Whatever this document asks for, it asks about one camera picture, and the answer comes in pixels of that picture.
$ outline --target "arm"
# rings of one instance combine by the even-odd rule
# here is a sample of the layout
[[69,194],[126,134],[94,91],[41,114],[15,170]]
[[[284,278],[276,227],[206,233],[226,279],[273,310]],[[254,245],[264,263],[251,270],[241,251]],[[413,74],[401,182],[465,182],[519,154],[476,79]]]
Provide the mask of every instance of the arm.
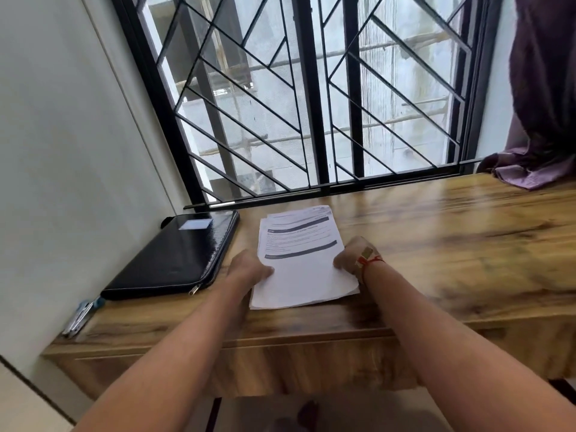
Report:
[[[358,275],[354,238],[334,265]],[[455,430],[572,431],[576,408],[512,356],[429,302],[386,262],[364,281],[430,395]]]
[[242,298],[272,272],[247,250],[238,254],[205,302],[120,376],[74,430],[182,430]]

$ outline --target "printed document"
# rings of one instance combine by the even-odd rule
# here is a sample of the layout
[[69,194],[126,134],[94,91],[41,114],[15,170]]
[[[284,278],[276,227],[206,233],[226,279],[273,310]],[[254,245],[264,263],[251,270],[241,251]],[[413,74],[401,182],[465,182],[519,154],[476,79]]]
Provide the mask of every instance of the printed document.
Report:
[[330,206],[263,218],[258,257],[275,271],[254,287],[250,308],[291,308],[358,293],[356,277],[332,266],[343,249]]

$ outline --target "person's left hand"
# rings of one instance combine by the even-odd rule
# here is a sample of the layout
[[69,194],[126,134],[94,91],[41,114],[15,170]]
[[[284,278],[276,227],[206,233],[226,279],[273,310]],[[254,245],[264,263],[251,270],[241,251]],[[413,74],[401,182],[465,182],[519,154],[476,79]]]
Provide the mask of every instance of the person's left hand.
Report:
[[228,276],[234,276],[246,282],[250,289],[256,283],[267,279],[274,272],[274,268],[260,262],[253,250],[242,250],[232,259],[228,268]]

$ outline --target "purple curtain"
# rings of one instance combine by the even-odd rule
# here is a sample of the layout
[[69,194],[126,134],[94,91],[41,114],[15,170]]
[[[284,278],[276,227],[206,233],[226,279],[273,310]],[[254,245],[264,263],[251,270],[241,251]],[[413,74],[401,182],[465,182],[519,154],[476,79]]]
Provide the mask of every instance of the purple curtain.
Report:
[[516,0],[514,116],[506,149],[478,172],[537,189],[576,169],[576,0]]

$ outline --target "black folder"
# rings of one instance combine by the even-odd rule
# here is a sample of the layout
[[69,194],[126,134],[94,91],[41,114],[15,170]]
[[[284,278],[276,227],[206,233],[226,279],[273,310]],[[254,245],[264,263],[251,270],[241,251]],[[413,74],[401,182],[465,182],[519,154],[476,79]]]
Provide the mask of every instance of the black folder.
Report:
[[[182,229],[189,220],[208,219],[211,222],[205,229]],[[174,217],[100,295],[124,300],[206,288],[218,274],[239,219],[238,211]]]

